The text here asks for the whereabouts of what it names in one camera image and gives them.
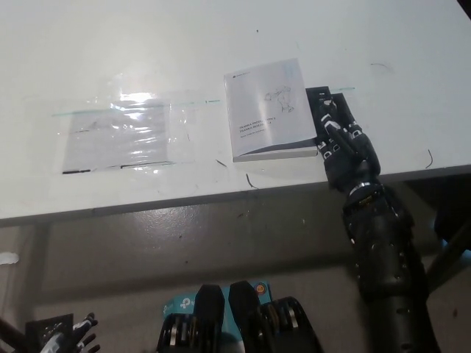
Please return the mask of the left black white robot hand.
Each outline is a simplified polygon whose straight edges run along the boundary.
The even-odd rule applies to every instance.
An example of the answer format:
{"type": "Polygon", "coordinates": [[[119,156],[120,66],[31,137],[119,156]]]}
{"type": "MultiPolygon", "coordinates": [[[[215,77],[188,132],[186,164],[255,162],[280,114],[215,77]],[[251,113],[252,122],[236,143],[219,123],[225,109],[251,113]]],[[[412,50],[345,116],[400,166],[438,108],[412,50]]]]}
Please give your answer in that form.
{"type": "Polygon", "coordinates": [[[78,323],[74,315],[66,314],[39,321],[40,352],[97,352],[100,345],[91,346],[96,334],[89,333],[98,324],[94,313],[89,313],[78,323]]]}

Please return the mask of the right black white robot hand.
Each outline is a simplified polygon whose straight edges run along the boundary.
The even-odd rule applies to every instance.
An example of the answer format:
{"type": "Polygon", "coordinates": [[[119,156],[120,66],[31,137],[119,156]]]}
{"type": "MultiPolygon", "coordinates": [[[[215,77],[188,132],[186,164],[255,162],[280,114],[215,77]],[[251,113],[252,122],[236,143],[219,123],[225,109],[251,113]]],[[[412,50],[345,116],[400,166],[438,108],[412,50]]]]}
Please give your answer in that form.
{"type": "Polygon", "coordinates": [[[356,122],[340,93],[320,97],[312,109],[315,144],[329,185],[345,194],[360,184],[374,184],[380,163],[371,140],[356,122]]]}

